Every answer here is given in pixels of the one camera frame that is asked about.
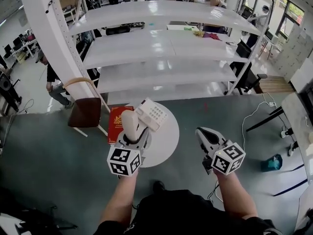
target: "blue object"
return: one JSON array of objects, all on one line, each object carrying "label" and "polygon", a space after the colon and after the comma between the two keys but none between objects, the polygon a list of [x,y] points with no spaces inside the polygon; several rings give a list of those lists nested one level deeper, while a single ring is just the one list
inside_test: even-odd
[{"label": "blue object", "polygon": [[274,155],[273,157],[267,159],[266,161],[261,162],[261,171],[275,171],[279,170],[283,166],[282,156],[279,154]]}]

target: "cap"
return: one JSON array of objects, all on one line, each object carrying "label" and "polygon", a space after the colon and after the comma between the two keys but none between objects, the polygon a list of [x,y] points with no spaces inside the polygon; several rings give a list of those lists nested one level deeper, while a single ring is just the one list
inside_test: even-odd
[{"label": "cap", "polygon": [[268,7],[267,5],[264,5],[264,6],[262,7],[262,9],[264,9],[264,10],[269,10],[269,7]]},{"label": "cap", "polygon": [[36,63],[38,63],[43,57],[44,57],[44,52],[40,49],[38,51],[38,55],[37,55],[37,59],[36,59]]}]

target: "black shirt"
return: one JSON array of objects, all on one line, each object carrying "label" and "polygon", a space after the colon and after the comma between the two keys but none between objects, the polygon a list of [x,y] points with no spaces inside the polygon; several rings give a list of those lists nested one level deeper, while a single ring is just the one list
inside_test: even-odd
[{"label": "black shirt", "polygon": [[127,229],[118,222],[105,221],[94,235],[263,235],[265,231],[279,234],[270,220],[234,218],[188,190],[166,190],[141,200]]},{"label": "black shirt", "polygon": [[54,72],[50,64],[47,67],[47,82],[54,82],[55,79],[60,80],[58,75]]}]

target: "red book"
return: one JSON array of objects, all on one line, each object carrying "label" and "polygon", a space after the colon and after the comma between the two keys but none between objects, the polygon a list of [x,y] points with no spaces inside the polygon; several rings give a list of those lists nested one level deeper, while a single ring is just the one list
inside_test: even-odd
[{"label": "red book", "polygon": [[118,135],[123,131],[121,114],[125,110],[133,111],[133,106],[112,107],[109,117],[108,143],[115,144]]}]

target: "gray jeans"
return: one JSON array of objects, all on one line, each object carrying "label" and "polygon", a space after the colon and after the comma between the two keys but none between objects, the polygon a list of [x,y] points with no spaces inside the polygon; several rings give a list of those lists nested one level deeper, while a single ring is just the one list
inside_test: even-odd
[{"label": "gray jeans", "polygon": [[53,89],[49,92],[49,95],[58,102],[60,102],[60,104],[69,105],[70,101],[65,96],[61,95],[61,93],[63,92],[66,92],[66,90],[63,89],[63,83],[61,83],[53,86]]}]

